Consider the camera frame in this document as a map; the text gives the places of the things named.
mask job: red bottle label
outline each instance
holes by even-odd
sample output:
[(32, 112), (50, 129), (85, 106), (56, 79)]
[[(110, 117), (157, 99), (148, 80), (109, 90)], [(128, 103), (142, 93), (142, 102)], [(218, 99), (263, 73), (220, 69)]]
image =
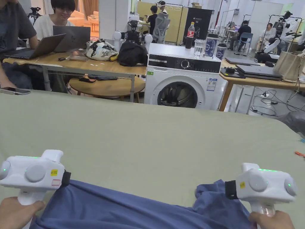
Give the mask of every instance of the red bottle label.
[(188, 31), (187, 37), (194, 38), (194, 31)]

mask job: black banner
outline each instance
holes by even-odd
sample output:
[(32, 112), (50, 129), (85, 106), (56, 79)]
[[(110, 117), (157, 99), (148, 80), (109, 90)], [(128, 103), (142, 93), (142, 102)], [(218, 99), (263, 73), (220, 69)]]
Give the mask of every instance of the black banner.
[(212, 10), (210, 9), (189, 8), (184, 29), (183, 44), (186, 42), (186, 36), (191, 22), (195, 22), (193, 45), (195, 45), (195, 39), (205, 40), (209, 30), (211, 16)]

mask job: laptop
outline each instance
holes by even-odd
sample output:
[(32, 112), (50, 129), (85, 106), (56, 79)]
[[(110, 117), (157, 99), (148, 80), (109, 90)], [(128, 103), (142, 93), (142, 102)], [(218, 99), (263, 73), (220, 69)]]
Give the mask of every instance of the laptop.
[(231, 58), (231, 57), (225, 57), (225, 60), (230, 64), (240, 64), (240, 65), (257, 65), (260, 64), (254, 62), (253, 60), (244, 60), (244, 59), (237, 59), (237, 58)]
[(55, 49), (57, 53), (64, 53), (72, 49), (85, 49), (90, 41), (90, 27), (56, 26), (53, 25), (53, 34), (66, 34), (65, 38)]
[(274, 71), (272, 67), (267, 66), (244, 66), (236, 65), (236, 70), (243, 74), (245, 77), (258, 78), (258, 79), (270, 79), (281, 80), (282, 75)]
[(64, 39), (65, 34), (44, 37), (36, 49), (20, 49), (5, 54), (5, 57), (30, 60), (39, 56), (49, 54), (55, 50), (59, 43)]

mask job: gray t-shirt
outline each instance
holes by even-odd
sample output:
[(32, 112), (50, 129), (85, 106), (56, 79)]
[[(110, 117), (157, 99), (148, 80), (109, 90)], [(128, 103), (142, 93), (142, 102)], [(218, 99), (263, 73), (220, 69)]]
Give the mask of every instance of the gray t-shirt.
[(7, 3), (0, 9), (0, 53), (16, 50), (18, 37), (32, 38), (36, 31), (19, 3)]

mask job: washing machine door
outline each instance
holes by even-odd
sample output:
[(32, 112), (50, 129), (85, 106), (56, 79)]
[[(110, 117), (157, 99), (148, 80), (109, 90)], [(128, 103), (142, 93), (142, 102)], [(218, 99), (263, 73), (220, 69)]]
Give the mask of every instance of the washing machine door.
[(162, 106), (198, 108), (205, 98), (198, 82), (187, 76), (172, 76), (155, 88), (153, 100)]

